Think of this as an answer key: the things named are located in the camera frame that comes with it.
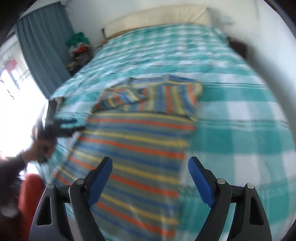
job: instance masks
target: person's hand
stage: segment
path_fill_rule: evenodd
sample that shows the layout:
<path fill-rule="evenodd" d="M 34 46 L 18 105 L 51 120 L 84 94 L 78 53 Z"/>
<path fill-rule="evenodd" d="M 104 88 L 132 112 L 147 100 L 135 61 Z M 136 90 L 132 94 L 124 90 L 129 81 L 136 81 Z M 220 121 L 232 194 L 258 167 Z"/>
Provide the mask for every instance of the person's hand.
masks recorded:
<path fill-rule="evenodd" d="M 41 147 L 44 147 L 44 156 L 49 159 L 55 150 L 57 139 L 37 140 L 35 127 L 33 127 L 33 143 L 30 148 L 21 153 L 24 162 L 37 161 L 38 153 Z"/>

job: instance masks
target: dark sleeve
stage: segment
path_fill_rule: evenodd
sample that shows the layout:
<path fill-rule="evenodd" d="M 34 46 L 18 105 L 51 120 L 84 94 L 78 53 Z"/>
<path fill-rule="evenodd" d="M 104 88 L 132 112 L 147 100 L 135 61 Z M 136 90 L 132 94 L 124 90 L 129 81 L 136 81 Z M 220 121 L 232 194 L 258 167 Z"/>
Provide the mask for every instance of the dark sleeve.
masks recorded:
<path fill-rule="evenodd" d="M 18 174 L 27 166 L 21 155 L 7 157 L 7 160 L 0 160 L 0 190 L 9 187 Z"/>

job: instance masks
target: green and white bedsheet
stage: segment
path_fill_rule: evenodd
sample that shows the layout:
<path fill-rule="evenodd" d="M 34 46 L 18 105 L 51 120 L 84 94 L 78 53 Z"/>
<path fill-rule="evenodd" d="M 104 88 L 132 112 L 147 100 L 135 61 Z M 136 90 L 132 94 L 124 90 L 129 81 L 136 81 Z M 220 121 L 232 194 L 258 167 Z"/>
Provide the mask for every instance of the green and white bedsheet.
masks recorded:
<path fill-rule="evenodd" d="M 138 29 L 110 40 L 92 61 L 53 96 L 66 100 L 58 115 L 84 124 L 99 93 L 128 77 L 163 74 L 196 79 L 203 85 L 197 130 L 180 172 L 179 229 L 176 240 L 194 240 L 209 208 L 202 203 L 187 170 L 197 156 L 205 168 L 229 184 L 255 185 L 273 240 L 280 240 L 296 216 L 296 155 L 286 118 L 265 82 L 227 44 L 218 29 L 196 24 Z M 59 140 L 47 182 L 63 166 L 72 139 Z M 226 240 L 234 206 L 221 240 Z"/>

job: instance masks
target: blue-gray curtain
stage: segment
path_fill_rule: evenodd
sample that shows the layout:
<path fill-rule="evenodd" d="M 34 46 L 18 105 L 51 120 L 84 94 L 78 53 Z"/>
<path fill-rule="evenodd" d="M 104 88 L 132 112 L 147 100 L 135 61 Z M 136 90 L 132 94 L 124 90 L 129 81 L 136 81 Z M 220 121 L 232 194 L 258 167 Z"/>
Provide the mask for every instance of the blue-gray curtain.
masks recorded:
<path fill-rule="evenodd" d="M 17 21 L 15 32 L 36 84 L 49 98 L 70 78 L 65 41 L 74 31 L 65 8 L 57 2 L 29 13 Z"/>

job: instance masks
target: pile of clothes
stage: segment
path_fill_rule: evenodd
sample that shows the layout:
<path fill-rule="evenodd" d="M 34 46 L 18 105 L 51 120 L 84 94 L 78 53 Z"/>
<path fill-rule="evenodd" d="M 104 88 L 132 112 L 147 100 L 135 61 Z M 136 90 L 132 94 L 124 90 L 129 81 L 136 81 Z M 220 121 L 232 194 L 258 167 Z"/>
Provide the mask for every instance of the pile of clothes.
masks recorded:
<path fill-rule="evenodd" d="M 89 45 L 89 40 L 80 32 L 74 34 L 71 39 L 65 42 L 69 46 L 69 54 L 73 60 L 66 68 L 71 74 L 76 73 L 85 66 L 92 58 L 92 51 Z"/>

